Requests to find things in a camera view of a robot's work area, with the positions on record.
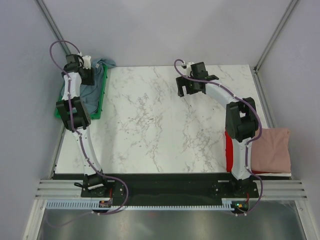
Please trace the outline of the blue grey t shirt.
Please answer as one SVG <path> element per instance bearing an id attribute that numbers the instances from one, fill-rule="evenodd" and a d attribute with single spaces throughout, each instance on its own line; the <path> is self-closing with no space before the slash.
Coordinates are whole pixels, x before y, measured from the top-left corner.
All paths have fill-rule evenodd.
<path id="1" fill-rule="evenodd" d="M 80 99 L 83 101 L 90 115 L 95 114 L 99 108 L 99 99 L 102 91 L 104 74 L 107 72 L 107 70 L 104 69 L 104 66 L 111 69 L 116 66 L 116 62 L 110 58 L 93 60 L 91 67 L 94 70 L 94 84 L 80 86 Z"/>

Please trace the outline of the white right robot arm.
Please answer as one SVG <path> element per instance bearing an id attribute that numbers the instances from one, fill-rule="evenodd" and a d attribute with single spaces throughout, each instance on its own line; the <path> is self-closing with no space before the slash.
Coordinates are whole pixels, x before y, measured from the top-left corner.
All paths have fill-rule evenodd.
<path id="1" fill-rule="evenodd" d="M 255 100 L 241 98 L 224 86 L 216 75 L 210 75 L 203 62 L 174 61 L 174 68 L 181 63 L 184 72 L 178 71 L 177 94 L 183 97 L 198 92 L 206 94 L 225 109 L 225 132 L 232 142 L 232 179 L 226 184 L 235 197 L 254 189 L 251 176 L 252 143 L 262 134 L 262 123 L 256 111 Z"/>

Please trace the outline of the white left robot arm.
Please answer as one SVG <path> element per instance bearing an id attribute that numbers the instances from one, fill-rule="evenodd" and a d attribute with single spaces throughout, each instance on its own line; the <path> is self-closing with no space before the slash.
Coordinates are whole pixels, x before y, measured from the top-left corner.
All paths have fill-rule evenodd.
<path id="1" fill-rule="evenodd" d="M 83 198 L 108 198 L 112 186 L 102 176 L 90 133 L 91 116 L 99 114 L 103 104 L 106 66 L 80 52 L 68 54 L 61 75 L 64 89 L 56 109 L 64 127 L 75 138 L 83 164 L 83 182 L 75 186 L 81 188 Z"/>

